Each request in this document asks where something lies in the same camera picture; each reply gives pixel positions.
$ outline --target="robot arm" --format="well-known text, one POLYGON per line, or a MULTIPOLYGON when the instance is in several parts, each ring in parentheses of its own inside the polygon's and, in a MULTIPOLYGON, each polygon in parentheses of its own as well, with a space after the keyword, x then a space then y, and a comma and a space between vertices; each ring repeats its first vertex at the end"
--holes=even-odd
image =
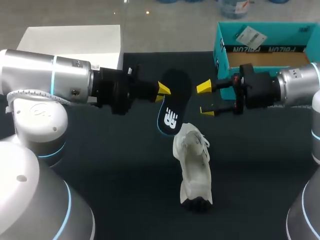
POLYGON ((83 60, 0 51, 0 95, 7 97, 16 133, 1 141, 25 146, 49 166, 56 164, 68 127, 61 104, 86 104, 91 96, 97 107, 109 105, 113 114, 124 115, 135 99, 156 102, 170 94, 160 82, 139 80, 138 70, 92 69, 83 60))
POLYGON ((214 93, 232 87, 235 101, 230 107, 200 108, 201 113, 217 116, 232 112, 241 115, 244 108, 258 109, 273 106, 275 103, 285 107, 311 105, 313 97, 320 89, 320 65, 311 63, 300 68, 284 68, 271 77, 268 72, 254 72, 251 64, 241 65, 239 73, 231 78, 210 80, 197 86, 197 93, 214 93))
POLYGON ((38 90, 69 102, 87 103, 96 97, 96 106, 111 106, 113 114, 124 115, 135 99, 155 102, 170 90, 158 82, 137 79, 138 69, 128 73, 100 67, 93 70, 88 61, 25 52, 0 51, 0 95, 38 90))

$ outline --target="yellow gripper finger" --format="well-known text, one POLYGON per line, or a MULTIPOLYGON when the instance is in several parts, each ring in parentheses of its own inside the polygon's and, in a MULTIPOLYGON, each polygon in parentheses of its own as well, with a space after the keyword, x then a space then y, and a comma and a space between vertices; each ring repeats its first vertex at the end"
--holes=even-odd
POLYGON ((211 93, 212 92, 212 86, 211 86, 211 80, 207 80, 198 86, 196 86, 196 92, 198 94, 203 94, 203 93, 211 93))

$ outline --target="screw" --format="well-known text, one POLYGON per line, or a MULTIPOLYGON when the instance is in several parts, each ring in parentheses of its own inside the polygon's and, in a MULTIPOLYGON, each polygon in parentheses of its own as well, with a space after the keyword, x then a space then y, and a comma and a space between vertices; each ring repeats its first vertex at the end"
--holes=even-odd
POLYGON ((71 94, 72 94, 73 96, 78 96, 78 95, 79 95, 79 91, 73 89, 73 90, 71 91, 71 94))

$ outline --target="black insole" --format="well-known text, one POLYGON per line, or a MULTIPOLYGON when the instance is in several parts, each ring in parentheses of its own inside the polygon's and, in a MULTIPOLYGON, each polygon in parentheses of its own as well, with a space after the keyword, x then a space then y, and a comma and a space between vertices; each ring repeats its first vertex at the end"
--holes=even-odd
POLYGON ((174 136, 179 133, 184 122, 192 83, 189 76, 178 69, 166 71, 160 82, 170 89, 171 95, 163 99, 157 119, 158 129, 165 135, 174 136))

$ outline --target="white label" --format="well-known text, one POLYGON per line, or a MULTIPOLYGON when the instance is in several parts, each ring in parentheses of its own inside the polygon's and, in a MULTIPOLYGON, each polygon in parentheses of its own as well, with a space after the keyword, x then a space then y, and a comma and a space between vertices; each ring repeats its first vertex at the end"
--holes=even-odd
POLYGON ((249 0, 239 1, 236 3, 235 13, 236 14, 245 14, 246 12, 248 12, 248 8, 249 8, 249 0))
POLYGON ((164 124, 170 127, 171 129, 176 128, 178 115, 171 111, 169 108, 166 108, 166 114, 164 116, 164 124))
POLYGON ((266 35, 263 35, 261 32, 258 32, 252 27, 247 26, 236 40, 239 43, 242 43, 249 48, 256 50, 258 47, 260 47, 261 44, 264 43, 267 38, 268 37, 266 35))
POLYGON ((100 66, 99 66, 99 65, 91 64, 91 70, 99 71, 99 70, 100 70, 100 66))

